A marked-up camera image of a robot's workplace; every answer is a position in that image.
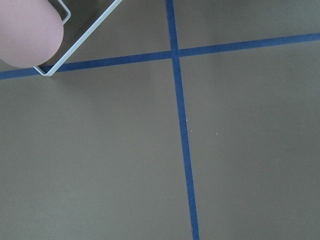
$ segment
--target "white frame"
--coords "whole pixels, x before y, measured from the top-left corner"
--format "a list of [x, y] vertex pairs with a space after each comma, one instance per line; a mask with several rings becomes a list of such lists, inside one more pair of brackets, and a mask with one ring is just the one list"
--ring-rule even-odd
[[[70, 18], [71, 13], [62, 0], [58, 1], [68, 13], [67, 17], [62, 22], [65, 24], [65, 22]], [[101, 14], [101, 16], [85, 31], [85, 33], [72, 45], [72, 47], [70, 47], [70, 49], [56, 62], [55, 65], [52, 66], [48, 72], [44, 72], [39, 66], [34, 66], [34, 69], [36, 69], [42, 76], [51, 77], [121, 2], [122, 0], [114, 0], [114, 2]]]

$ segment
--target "floor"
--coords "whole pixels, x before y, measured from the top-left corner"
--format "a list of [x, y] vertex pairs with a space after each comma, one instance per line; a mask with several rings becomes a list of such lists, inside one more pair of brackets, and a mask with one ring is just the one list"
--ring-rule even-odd
[[318, 240], [319, 9], [123, 0], [52, 77], [0, 62], [0, 239]]

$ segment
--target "vertical blue line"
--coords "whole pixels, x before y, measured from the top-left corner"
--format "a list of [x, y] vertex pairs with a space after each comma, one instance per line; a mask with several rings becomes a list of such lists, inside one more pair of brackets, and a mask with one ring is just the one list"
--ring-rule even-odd
[[191, 227], [192, 227], [192, 236], [193, 236], [193, 240], [199, 240], [200, 238], [199, 238], [197, 207], [196, 207], [196, 199], [195, 199], [194, 179], [192, 175], [186, 109], [185, 109], [184, 91], [183, 91], [183, 85], [182, 85], [181, 67], [180, 67], [180, 59], [179, 59], [179, 47], [178, 47], [178, 38], [177, 38], [177, 29], [176, 29], [173, 0], [166, 0], [166, 11], [167, 11], [167, 18], [168, 18], [173, 76], [174, 76], [175, 94], [176, 94], [176, 102], [177, 102], [178, 117], [179, 117], [179, 124], [180, 124], [180, 135], [181, 135], [181, 143], [182, 143], [186, 190], [188, 194], [189, 212], [190, 212], [190, 220], [191, 220]]

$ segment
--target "blue line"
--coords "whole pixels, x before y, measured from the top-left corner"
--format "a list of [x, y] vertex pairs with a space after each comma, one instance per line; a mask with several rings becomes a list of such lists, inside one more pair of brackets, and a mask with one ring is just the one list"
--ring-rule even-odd
[[221, 53], [221, 52], [271, 47], [271, 46], [284, 45], [284, 44], [296, 44], [296, 43], [319, 41], [319, 40], [320, 40], [320, 33], [285, 36], [285, 37], [268, 38], [268, 39], [262, 39], [262, 40], [242, 41], [242, 42], [235, 42], [235, 43], [186, 48], [186, 49], [179, 50], [179, 56], [187, 57], [187, 56], [202, 55], [202, 54], [214, 54], [214, 53]]
[[173, 0], [166, 0], [166, 11], [167, 11], [167, 18], [168, 18], [171, 52], [172, 52], [173, 76], [174, 76], [175, 94], [176, 94], [176, 102], [177, 102], [178, 117], [179, 117], [179, 124], [180, 124], [182, 154], [183, 154], [183, 161], [184, 161], [184, 172], [185, 172], [186, 190], [187, 190], [188, 202], [189, 202], [192, 236], [193, 236], [193, 240], [199, 240], [200, 238], [199, 238], [197, 207], [196, 207], [196, 198], [195, 198], [195, 189], [194, 189], [194, 179], [192, 175], [185, 100], [184, 100], [184, 91], [183, 91], [182, 76], [181, 76], [179, 47], [178, 47], [178, 38], [177, 38]]
[[[99, 67], [122, 65], [122, 64], [141, 63], [141, 62], [170, 59], [170, 58], [171, 58], [171, 51], [152, 52], [152, 53], [146, 53], [146, 54], [65, 63], [58, 69], [57, 72], [67, 72], [67, 71], [74, 71], [74, 70], [80, 70], [80, 69], [91, 69], [91, 68], [99, 68]], [[42, 69], [46, 72], [51, 67], [52, 66], [45, 66]], [[3, 72], [0, 72], [0, 80], [34, 76], [34, 75], [39, 75], [39, 73], [34, 68], [3, 71]]]

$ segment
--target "pink ball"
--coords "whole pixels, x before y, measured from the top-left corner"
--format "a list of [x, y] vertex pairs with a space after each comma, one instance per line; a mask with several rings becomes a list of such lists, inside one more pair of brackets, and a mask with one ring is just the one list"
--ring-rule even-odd
[[0, 59], [18, 68], [38, 66], [58, 51], [64, 26], [47, 0], [0, 0]]

